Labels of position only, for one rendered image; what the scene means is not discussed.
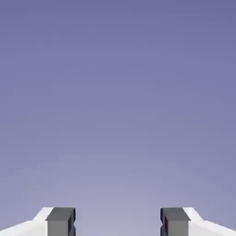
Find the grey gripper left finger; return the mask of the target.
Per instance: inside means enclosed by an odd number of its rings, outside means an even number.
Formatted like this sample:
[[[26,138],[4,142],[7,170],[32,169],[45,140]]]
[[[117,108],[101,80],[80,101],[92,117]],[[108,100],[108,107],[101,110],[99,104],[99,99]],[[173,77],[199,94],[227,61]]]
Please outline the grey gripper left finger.
[[[0,236],[76,236],[74,207],[43,207],[32,219],[0,230]]]

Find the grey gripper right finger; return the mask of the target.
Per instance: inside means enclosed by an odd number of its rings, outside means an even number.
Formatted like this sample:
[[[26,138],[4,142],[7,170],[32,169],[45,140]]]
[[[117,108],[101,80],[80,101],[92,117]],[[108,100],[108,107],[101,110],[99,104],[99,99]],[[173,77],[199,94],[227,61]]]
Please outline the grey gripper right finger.
[[[162,207],[160,236],[236,236],[236,230],[204,220],[193,207]]]

